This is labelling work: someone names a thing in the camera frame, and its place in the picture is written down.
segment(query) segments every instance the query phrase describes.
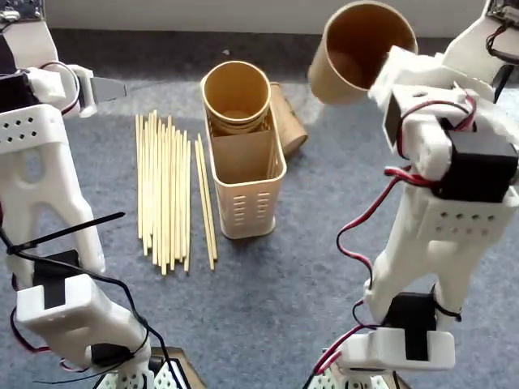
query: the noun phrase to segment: electronic component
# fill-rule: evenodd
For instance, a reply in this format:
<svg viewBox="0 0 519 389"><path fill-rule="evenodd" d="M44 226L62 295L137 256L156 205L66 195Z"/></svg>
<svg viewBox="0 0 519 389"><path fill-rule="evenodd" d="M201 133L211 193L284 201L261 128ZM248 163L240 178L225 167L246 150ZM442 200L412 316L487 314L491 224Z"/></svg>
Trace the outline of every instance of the electronic component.
<svg viewBox="0 0 519 389"><path fill-rule="evenodd" d="M519 0L494 0L487 15L502 21L512 21L519 26Z"/></svg>
<svg viewBox="0 0 519 389"><path fill-rule="evenodd" d="M42 20L43 0L0 0L0 18L4 23Z"/></svg>

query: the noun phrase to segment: circuit board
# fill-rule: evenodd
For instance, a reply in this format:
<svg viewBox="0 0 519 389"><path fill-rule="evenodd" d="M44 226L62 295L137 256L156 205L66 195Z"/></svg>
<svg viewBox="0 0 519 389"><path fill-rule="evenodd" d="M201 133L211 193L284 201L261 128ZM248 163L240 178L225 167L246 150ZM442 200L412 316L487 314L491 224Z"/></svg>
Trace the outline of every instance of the circuit board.
<svg viewBox="0 0 519 389"><path fill-rule="evenodd" d="M513 14L517 17L517 11L519 11L519 0L493 0L490 2L488 7L487 15L497 18L499 20L510 20L512 9Z"/></svg>
<svg viewBox="0 0 519 389"><path fill-rule="evenodd" d="M0 15L3 12L17 11L19 22L41 20L44 18L44 0L0 0Z"/></svg>

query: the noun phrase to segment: black wire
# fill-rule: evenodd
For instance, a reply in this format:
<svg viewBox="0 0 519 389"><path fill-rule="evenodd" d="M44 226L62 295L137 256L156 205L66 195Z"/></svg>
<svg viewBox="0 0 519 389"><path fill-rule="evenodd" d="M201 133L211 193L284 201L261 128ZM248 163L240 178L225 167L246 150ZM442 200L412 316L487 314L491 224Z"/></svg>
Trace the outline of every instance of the black wire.
<svg viewBox="0 0 519 389"><path fill-rule="evenodd" d="M355 321L357 322L357 324L359 326L363 326L365 328L369 328L371 330L376 330L376 327L375 326L369 326L367 324L364 324L363 322L361 322L361 320L358 318L357 316L357 308L360 307L361 305L363 304L363 301L358 301L354 304L353 308L351 309L351 314L354 316L354 319Z"/></svg>
<svg viewBox="0 0 519 389"><path fill-rule="evenodd" d="M302 389L308 389L310 387L311 381L312 381L312 379L314 379L314 376L315 376L314 372L312 371L311 374L310 374L310 377L308 377L307 381L302 386Z"/></svg>
<svg viewBox="0 0 519 389"><path fill-rule="evenodd" d="M6 245L7 251L12 250L14 245L13 245L12 241L9 239L9 237L6 235L6 231L4 230L4 228L1 225L0 225L0 239ZM107 284L114 284L114 285L117 285L119 288L121 288L127 297L128 303L130 304L131 313L135 316L137 321L144 328L146 328L147 333L149 331L157 338L157 340L159 341L159 343L161 345L161 350L164 353L166 364L168 365L169 371L171 372L171 375L172 375L175 383L177 384L177 387L182 387L180 382L178 381L177 376L174 373L173 366L171 365L171 360L169 359L169 353L168 353L167 347L165 346L164 338L162 338L161 334L159 332L157 332L152 326L150 326L148 324L148 322L146 321L146 319L137 311L137 308L135 307L135 302L134 302L133 296L131 295L128 285L126 285L121 280L117 280L117 279L114 279L114 278L111 278L108 276L102 276L102 275L94 273L93 271L89 271L89 270L83 269L81 267L70 265L69 263L64 263L64 262L59 262L54 259L39 257L36 255L24 253L23 251L15 251L12 254L14 254L22 259L27 259L28 261L48 263L48 264L53 264L55 266L71 269L71 270L77 271L79 274L86 274L86 275L90 276L93 280L105 282Z"/></svg>
<svg viewBox="0 0 519 389"><path fill-rule="evenodd" d="M494 92L494 104L497 103L498 99L501 96L501 92L503 91L504 87L506 86L508 80L510 79L510 76L513 73L513 70L515 69L514 65L505 65L503 70L503 75L501 77L500 83L495 88Z"/></svg>
<svg viewBox="0 0 519 389"><path fill-rule="evenodd" d="M44 385L62 385L64 383L78 383L79 381L86 381L87 379L92 379L92 378L95 378L95 377L99 377L100 375L103 375L103 374L108 374L110 371L115 370L115 369L121 367L122 365L127 363L130 359L132 359L133 356L136 353L138 353L146 345L146 342L148 341L148 335L149 335L149 331L146 330L146 336L144 337L144 342L139 346L138 349L136 349L132 353L132 357L131 358L127 359L126 361L122 361L121 363L119 363L119 364L117 364L117 365L115 365L113 367L110 367L107 370L103 370L100 373L96 373L96 374L92 374L92 375L88 375L86 377L81 377L81 378L76 378L76 379L67 379L65 381L32 381L32 382L33 383L41 383L41 384L44 384Z"/></svg>
<svg viewBox="0 0 519 389"><path fill-rule="evenodd" d="M48 241L58 239L59 237L64 237L65 235L69 235L71 233L76 233L82 229L87 229L89 227L93 227L94 225L107 223L109 221L119 219L120 217L123 217L123 216L124 216L124 212L116 212L111 215L99 217L97 219L87 221L86 223L81 223L81 224L75 225L73 227L62 229L60 231L57 231L56 233L50 233L49 235L45 235L44 237L39 237L30 242L22 243L21 245L12 246L11 250L13 250L13 252L16 252L16 251L21 251L21 250L34 249L41 243L46 243Z"/></svg>
<svg viewBox="0 0 519 389"><path fill-rule="evenodd" d="M0 34L3 34L10 26L12 26L14 23L13 22L8 22L5 26L3 26L2 28L0 28Z"/></svg>
<svg viewBox="0 0 519 389"><path fill-rule="evenodd" d="M496 37L501 35L503 32L508 30L513 25L514 25L514 22L511 22L511 21L507 21L507 22L504 22L503 24L501 24L495 30L494 33L492 33L490 36L487 37L485 46L487 48L487 52L492 57L496 57L506 63L511 63L513 65L519 65L519 57L494 49L494 42L495 42Z"/></svg>
<svg viewBox="0 0 519 389"><path fill-rule="evenodd" d="M392 379L395 382L395 389L400 389L400 383L398 382L398 376L395 370L392 371Z"/></svg>

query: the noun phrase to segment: gray carpet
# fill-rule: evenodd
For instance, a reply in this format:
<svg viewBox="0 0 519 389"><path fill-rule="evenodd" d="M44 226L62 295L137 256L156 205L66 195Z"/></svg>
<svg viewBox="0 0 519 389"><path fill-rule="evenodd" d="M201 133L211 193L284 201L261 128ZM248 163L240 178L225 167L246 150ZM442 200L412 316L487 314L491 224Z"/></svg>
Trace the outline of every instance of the gray carpet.
<svg viewBox="0 0 519 389"><path fill-rule="evenodd" d="M316 36L76 31L54 36L63 61L122 79L130 90L125 100L102 105L94 118L66 123L79 180L95 215L127 213L100 228L109 274L132 285L142 314L169 345L186 350L210 388L300 388L320 350L354 325L350 308L361 297L367 274L337 252L334 239L384 187L382 168L399 162L386 147L381 113L368 100L330 108L310 94L305 74ZM420 41L427 53L445 45ZM225 49L230 56L222 53ZM198 82L228 58L253 62L271 80L282 82L310 140L288 163L275 232L230 242L217 227L220 259L214 273L208 270L194 179L192 272L162 278L143 258L136 236L133 115L152 109L173 114L193 139L204 130ZM508 89L500 104L519 119L518 101L519 93ZM349 235L352 248L372 258L384 248L399 192ZM41 232L56 225L45 218ZM415 388L502 388L519 379L518 226L515 218L474 274L464 320L453 328L456 368L404 374ZM55 242L45 251L69 243ZM69 378L56 357L31 356L14 342L7 315L15 296L7 273L0 277L2 387L36 387L34 379ZM414 288L428 290L430 285L422 280ZM105 291L126 305L118 290Z"/></svg>

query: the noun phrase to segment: white plastic part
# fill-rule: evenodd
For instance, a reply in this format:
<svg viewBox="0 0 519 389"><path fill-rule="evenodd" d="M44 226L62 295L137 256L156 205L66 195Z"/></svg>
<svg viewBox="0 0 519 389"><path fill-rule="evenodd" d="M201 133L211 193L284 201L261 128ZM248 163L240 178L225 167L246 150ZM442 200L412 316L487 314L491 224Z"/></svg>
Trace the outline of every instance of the white plastic part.
<svg viewBox="0 0 519 389"><path fill-rule="evenodd" d="M352 368L392 370L449 370L456 364L454 337L448 332L427 333L428 361L409 361L405 356L405 332L401 328L377 328L353 335L339 348L337 365Z"/></svg>
<svg viewBox="0 0 519 389"><path fill-rule="evenodd" d="M18 69L40 67L58 60L58 52L44 20L14 23L2 34Z"/></svg>
<svg viewBox="0 0 519 389"><path fill-rule="evenodd" d="M502 203L469 203L436 198L429 189L405 185L388 244L373 267L373 288L364 298L376 322L392 299L413 280L437 274L435 299L446 310L461 310L470 276L485 250L496 243L519 206L511 187ZM453 318L436 312L438 328Z"/></svg>
<svg viewBox="0 0 519 389"><path fill-rule="evenodd" d="M316 375L310 382L308 389L342 389L345 387L345 383L349 381L347 376L341 374L334 374L337 369L328 369L321 375ZM360 389L358 382L349 381L348 388L354 389L357 387ZM389 389L388 384L384 381L384 377L376 375L368 379L362 380L362 389Z"/></svg>
<svg viewBox="0 0 519 389"><path fill-rule="evenodd" d="M59 73L36 67L28 70L27 77L31 82L32 92L42 104L52 104L65 99L66 94Z"/></svg>
<svg viewBox="0 0 519 389"><path fill-rule="evenodd" d="M469 56L469 58L471 61L474 60L474 57ZM392 89L397 84L450 89L454 83L457 83L460 88L472 90L485 100L493 100L494 91L488 83L470 78L456 69L445 66L442 64L442 59L441 54L435 57L416 55L393 46L368 96L384 113L388 108Z"/></svg>
<svg viewBox="0 0 519 389"><path fill-rule="evenodd" d="M94 73L90 69L79 65L69 65L69 67L76 73L81 83L84 106L81 107L78 114L81 118L89 118L97 112L91 83L91 78L94 76Z"/></svg>
<svg viewBox="0 0 519 389"><path fill-rule="evenodd" d="M481 17L454 39L445 50L443 64L474 79L491 83L504 62L492 57L485 46L486 39L497 30L501 22L487 16L487 0ZM509 28L495 39L494 49L519 56L519 31Z"/></svg>
<svg viewBox="0 0 519 389"><path fill-rule="evenodd" d="M171 361L171 365L173 366L174 373L180 382L180 389L187 389L187 385L183 381L182 374L180 373L180 369L178 368L177 364L174 361ZM141 389L142 387L139 386L139 383L136 382L136 379L137 377L134 377L133 375L126 378L121 378L120 374L110 373L103 378L97 389ZM179 389L173 376L169 372L167 364L162 366L153 383L154 389Z"/></svg>
<svg viewBox="0 0 519 389"><path fill-rule="evenodd" d="M23 152L40 154L42 175L25 176ZM49 205L70 226L93 219L81 194L62 115L50 105L35 105L0 113L0 201L3 226L14 244L34 239L42 204ZM96 227L74 233L81 266L105 271L105 257ZM7 265L24 286L32 285L32 263L8 257Z"/></svg>
<svg viewBox="0 0 519 389"><path fill-rule="evenodd" d="M92 364L89 346L117 344L136 355L119 369L148 373L151 356L146 331L134 315L115 304L87 275L65 279L65 304L46 309L42 285L17 292L17 320L41 336L54 353L79 367Z"/></svg>
<svg viewBox="0 0 519 389"><path fill-rule="evenodd" d="M268 234L286 162L272 109L256 132L216 135L204 112L221 230L230 239Z"/></svg>

